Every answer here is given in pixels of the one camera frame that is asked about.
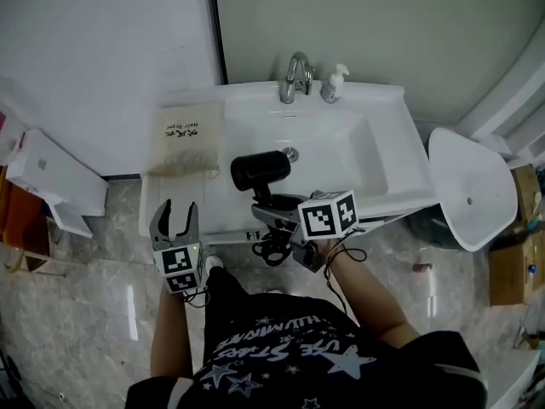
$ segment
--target cable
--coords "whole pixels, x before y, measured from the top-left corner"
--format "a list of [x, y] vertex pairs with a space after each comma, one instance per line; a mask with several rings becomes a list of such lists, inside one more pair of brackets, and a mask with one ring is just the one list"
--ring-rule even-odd
[[[290, 236], [278, 231], [271, 231], [263, 236], [262, 242], [252, 245], [256, 256], [262, 257], [269, 267], [277, 267], [285, 261], [291, 253]], [[271, 259], [272, 255], [281, 255], [279, 259]]]
[[10, 274], [16, 273], [20, 270], [20, 266], [23, 263], [23, 257], [25, 257], [25, 251], [21, 250], [19, 251], [19, 255], [17, 255], [17, 259], [15, 259], [15, 263], [9, 267], [8, 265], [4, 264], [4, 267], [6, 268], [6, 271]]
[[[365, 261], [367, 259], [367, 252], [365, 250], [355, 248], [355, 247], [347, 248], [343, 244], [344, 241], [346, 241], [348, 238], [350, 238], [352, 235], [356, 234], [357, 232], [364, 232], [364, 231], [359, 230], [359, 229], [354, 229], [352, 232], [348, 233], [342, 239], [340, 239], [339, 242], [337, 242], [335, 245], [333, 245], [333, 247], [331, 247], [331, 250], [329, 251], [329, 253], [325, 257], [325, 266], [324, 266], [325, 284], [326, 284], [326, 286], [328, 288], [330, 288], [331, 292], [333, 292], [337, 296], [337, 298], [339, 299], [339, 302], [341, 302], [342, 309], [344, 310], [345, 314], [347, 314], [347, 305], [342, 300], [341, 294], [339, 294], [336, 291], [336, 289], [331, 285], [331, 281], [330, 281], [331, 268], [330, 268], [330, 266], [331, 266], [331, 263], [335, 260], [335, 258], [337, 256], [339, 256], [341, 253], [347, 253], [348, 257], [350, 257], [353, 261], [356, 261], [356, 262], [363, 262], [363, 261]], [[332, 256], [331, 253], [333, 253], [333, 250], [336, 249], [339, 246], [341, 246], [342, 248], [340, 250], [336, 251]], [[361, 259], [356, 259], [353, 255], [351, 255], [349, 253], [350, 251], [359, 251], [359, 252], [364, 254], [364, 257], [361, 258]]]
[[[197, 306], [196, 304], [193, 304], [192, 301], [195, 300], [196, 296], [200, 296], [201, 294], [204, 294], [206, 298], [204, 299], [204, 304], [201, 306]], [[208, 292], [207, 287], [205, 286], [202, 291], [195, 292], [194, 294], [187, 294], [187, 292], [183, 291], [181, 293], [182, 295], [182, 301], [184, 303], [189, 304], [189, 306], [193, 306], [194, 308], [201, 309], [204, 308], [209, 302], [210, 302], [210, 293]]]

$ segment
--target sink basin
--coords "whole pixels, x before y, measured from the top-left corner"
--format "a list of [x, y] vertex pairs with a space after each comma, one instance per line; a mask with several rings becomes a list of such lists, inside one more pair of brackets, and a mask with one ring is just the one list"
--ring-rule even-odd
[[207, 201], [253, 203], [251, 190], [241, 193], [229, 173], [233, 159], [252, 153], [293, 147], [299, 154], [291, 174], [271, 184], [273, 193], [310, 195], [316, 189], [353, 189], [356, 197], [383, 195], [387, 181], [375, 137], [368, 121], [352, 111], [228, 114], [225, 144], [220, 150], [220, 171], [204, 185]]
[[498, 153], [436, 129], [429, 138], [429, 159], [445, 220], [465, 250], [482, 248], [513, 222], [517, 191]]
[[286, 179], [271, 185], [273, 193], [309, 196], [317, 189], [353, 190], [363, 218], [403, 214], [438, 202], [403, 88], [345, 83], [344, 96], [333, 105], [324, 102], [319, 90], [317, 81], [311, 95], [297, 94], [291, 105], [280, 102], [276, 82], [179, 93], [168, 106], [223, 104], [220, 174], [144, 176], [140, 233], [149, 236], [153, 213], [172, 199], [171, 233], [184, 230], [194, 201], [201, 234], [242, 233], [219, 242], [250, 240], [250, 232], [265, 226], [251, 215], [253, 192], [241, 193], [232, 183], [231, 162], [238, 156], [286, 147], [294, 148], [298, 159]]

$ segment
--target shirt sleeve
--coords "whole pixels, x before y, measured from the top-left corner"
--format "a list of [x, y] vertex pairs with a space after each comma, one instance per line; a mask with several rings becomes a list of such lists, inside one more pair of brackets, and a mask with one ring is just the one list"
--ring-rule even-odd
[[[443, 402], [443, 407], [446, 407], [446, 401], [450, 403], [448, 407], [486, 407], [486, 381], [459, 333], [428, 333], [411, 341], [400, 351], [409, 361], [428, 364], [444, 373], [430, 376], [431, 380], [435, 380], [430, 387], [435, 389], [436, 398]], [[463, 389], [463, 392], [455, 392], [455, 389]]]
[[176, 379], [173, 377], [152, 377], [138, 382], [129, 388], [125, 409], [166, 408], [175, 384]]
[[456, 331], [434, 331], [422, 335], [406, 344], [401, 351], [430, 364], [458, 366], [479, 372], [475, 359], [469, 353], [460, 333]]

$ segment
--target marble floor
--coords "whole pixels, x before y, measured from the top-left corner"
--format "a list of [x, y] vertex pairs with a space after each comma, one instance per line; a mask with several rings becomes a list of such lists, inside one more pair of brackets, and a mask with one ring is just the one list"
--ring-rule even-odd
[[[161, 280], [151, 265], [150, 241], [138, 234], [140, 190], [140, 181], [112, 182], [106, 216], [89, 222], [94, 238], [62, 235], [54, 255], [86, 265], [50, 262], [42, 268], [64, 277], [0, 271], [2, 346], [18, 364], [37, 407], [123, 407], [130, 384], [148, 376]], [[543, 329], [542, 292], [528, 306], [489, 306], [488, 263], [482, 251], [433, 248], [415, 239], [402, 222], [351, 244], [367, 250], [364, 265], [398, 298], [419, 332], [459, 331], [483, 367], [513, 345], [520, 325]], [[210, 249], [250, 293], [279, 288], [339, 305], [323, 275], [296, 262], [270, 268], [247, 245]], [[1, 249], [0, 260], [12, 262], [14, 253]], [[428, 262], [432, 272], [411, 272], [413, 263]], [[186, 309], [198, 369], [204, 311]]]

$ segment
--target black t-shirt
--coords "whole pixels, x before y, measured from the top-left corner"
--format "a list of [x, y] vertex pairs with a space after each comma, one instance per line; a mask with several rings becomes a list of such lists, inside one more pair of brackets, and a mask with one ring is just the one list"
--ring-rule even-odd
[[204, 366], [192, 381], [137, 383], [126, 408], [485, 407], [485, 385], [458, 333], [394, 349], [324, 300], [250, 299], [222, 325], [207, 323]]

